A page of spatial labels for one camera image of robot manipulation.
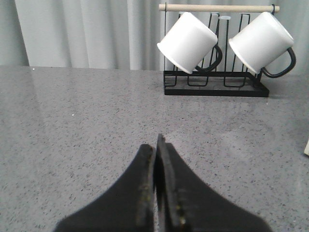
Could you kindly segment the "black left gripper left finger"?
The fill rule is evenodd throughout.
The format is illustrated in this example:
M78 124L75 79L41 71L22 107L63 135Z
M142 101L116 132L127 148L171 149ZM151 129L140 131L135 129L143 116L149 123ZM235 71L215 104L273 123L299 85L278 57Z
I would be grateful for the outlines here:
M55 231L154 231L154 167L154 149L142 144L120 178L95 201L62 219Z

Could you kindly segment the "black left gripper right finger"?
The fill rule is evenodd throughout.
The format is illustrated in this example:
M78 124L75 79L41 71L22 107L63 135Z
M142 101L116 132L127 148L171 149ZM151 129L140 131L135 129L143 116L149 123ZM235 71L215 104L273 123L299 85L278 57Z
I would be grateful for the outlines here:
M269 232L260 217L204 183L159 134L155 186L161 232Z

